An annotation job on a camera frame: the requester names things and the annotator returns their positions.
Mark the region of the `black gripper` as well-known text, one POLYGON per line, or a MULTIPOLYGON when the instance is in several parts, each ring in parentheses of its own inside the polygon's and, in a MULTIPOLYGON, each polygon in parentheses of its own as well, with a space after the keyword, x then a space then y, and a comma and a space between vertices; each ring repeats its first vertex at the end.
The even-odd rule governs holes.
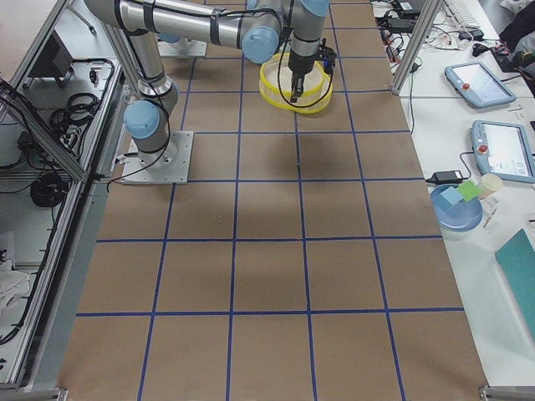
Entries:
POLYGON ((319 50, 311 56, 301 56, 293 50, 290 52, 288 67, 292 71, 290 102, 295 104, 303 95, 304 78, 313 69, 315 62, 320 62, 327 75, 334 73, 337 54, 332 50, 319 50))

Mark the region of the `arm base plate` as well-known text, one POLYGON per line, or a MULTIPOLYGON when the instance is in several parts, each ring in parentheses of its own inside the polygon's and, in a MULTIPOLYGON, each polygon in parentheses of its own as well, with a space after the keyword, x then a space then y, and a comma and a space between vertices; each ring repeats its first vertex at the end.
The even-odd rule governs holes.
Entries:
POLYGON ((170 143, 158 154, 148 155, 137 150, 133 140, 129 152, 135 155, 125 160, 120 183, 128 185, 167 185, 188 182, 191 165, 193 131, 172 131, 170 143))
POLYGON ((204 58, 206 56, 207 43, 180 39, 178 42, 158 42, 158 49, 162 58, 204 58))

